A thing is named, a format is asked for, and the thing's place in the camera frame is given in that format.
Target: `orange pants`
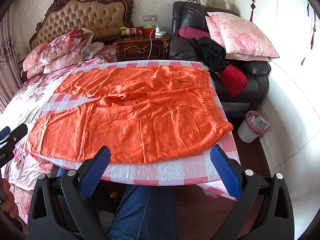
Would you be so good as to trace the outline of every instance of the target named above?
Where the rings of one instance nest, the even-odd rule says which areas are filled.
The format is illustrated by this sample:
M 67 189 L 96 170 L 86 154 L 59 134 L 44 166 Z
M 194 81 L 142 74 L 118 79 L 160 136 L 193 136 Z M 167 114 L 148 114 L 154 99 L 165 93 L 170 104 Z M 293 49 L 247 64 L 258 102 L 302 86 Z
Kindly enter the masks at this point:
M 55 92 L 97 99 L 37 119 L 26 150 L 46 157 L 83 162 L 106 145 L 111 163 L 161 162 L 199 153 L 232 130 L 199 68 L 76 73 Z

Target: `bed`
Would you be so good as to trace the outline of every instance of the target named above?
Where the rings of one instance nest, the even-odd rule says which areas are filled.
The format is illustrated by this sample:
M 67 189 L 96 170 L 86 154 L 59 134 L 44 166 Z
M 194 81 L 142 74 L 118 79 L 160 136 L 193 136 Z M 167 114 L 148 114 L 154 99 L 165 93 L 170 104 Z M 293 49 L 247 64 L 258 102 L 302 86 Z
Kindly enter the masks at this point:
M 36 33 L 30 39 L 31 49 L 43 42 L 77 28 L 87 28 L 94 32 L 93 41 L 110 44 L 118 38 L 120 27 L 133 27 L 133 0 L 54 0 L 45 14 L 44 21 L 37 24 Z M 191 61 L 130 61 L 105 64 L 83 62 L 50 74 L 39 74 L 24 83 L 1 116 L 2 128 L 14 129 L 25 123 L 30 131 L 36 119 L 90 101 L 66 94 L 54 94 L 59 84 L 71 73 L 94 71 L 114 67 L 143 67 L 156 65 L 182 65 L 201 68 L 199 62 Z M 226 120 L 220 101 L 215 94 L 213 82 L 211 89 L 221 116 Z M 1 171 L 11 184 L 11 191 L 19 208 L 20 217 L 27 222 L 29 204 L 37 177 L 46 173 L 54 176 L 57 166 L 78 168 L 79 162 L 46 158 L 27 153 L 24 149 L 27 136 L 14 150 L 15 158 Z M 218 142 L 227 155 L 239 162 L 236 146 L 231 132 Z M 143 164 L 110 164 L 102 179 L 138 185 L 187 185 L 198 184 L 209 197 L 222 195 L 232 198 L 226 192 L 220 178 L 210 161 L 210 149 L 194 156 L 179 160 Z

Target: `carved wooden headboard frame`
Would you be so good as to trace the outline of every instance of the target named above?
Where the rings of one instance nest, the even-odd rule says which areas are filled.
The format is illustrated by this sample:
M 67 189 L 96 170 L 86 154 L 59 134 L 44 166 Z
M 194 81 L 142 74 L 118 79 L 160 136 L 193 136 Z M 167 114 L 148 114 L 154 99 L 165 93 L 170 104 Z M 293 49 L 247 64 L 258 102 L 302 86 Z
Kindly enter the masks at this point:
M 61 10 L 70 0 L 54 0 L 49 9 L 47 10 L 46 14 L 44 15 L 44 20 L 42 22 L 39 22 L 36 27 L 36 33 L 33 34 L 31 39 L 29 40 L 29 46 L 31 47 L 32 41 L 37 37 L 39 30 L 42 28 L 43 24 L 45 23 L 48 15 L 52 11 L 59 11 Z M 80 2 L 92 2 L 96 0 L 78 0 Z M 124 26 L 128 28 L 133 28 L 133 22 L 131 19 L 132 13 L 133 13 L 133 0 L 97 0 L 100 3 L 108 4 L 113 2 L 122 2 L 125 6 L 125 14 L 124 14 Z

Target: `red tassel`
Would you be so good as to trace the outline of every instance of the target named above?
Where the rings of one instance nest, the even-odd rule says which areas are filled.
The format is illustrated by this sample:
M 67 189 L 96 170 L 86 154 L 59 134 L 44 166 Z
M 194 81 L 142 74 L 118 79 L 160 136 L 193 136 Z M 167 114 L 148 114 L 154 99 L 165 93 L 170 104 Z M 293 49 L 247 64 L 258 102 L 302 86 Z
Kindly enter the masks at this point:
M 314 37 L 315 37 L 315 33 L 313 33 L 313 35 L 312 35 L 312 39 L 311 39 L 311 49 L 313 48 L 313 40 L 314 40 Z
M 253 17 L 253 10 L 251 11 L 250 22 L 252 22 L 252 17 Z

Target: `electrical socket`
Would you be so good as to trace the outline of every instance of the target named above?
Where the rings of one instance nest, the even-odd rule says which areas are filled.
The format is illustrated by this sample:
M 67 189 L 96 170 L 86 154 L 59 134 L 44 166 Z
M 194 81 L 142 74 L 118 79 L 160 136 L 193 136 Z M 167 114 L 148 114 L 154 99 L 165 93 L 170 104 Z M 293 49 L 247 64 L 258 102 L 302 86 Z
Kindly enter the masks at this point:
M 155 18 L 155 21 L 158 20 L 158 15 L 157 14 L 149 14 L 149 15 L 144 15 L 143 16 L 143 21 L 144 22 L 152 22 L 152 18 Z

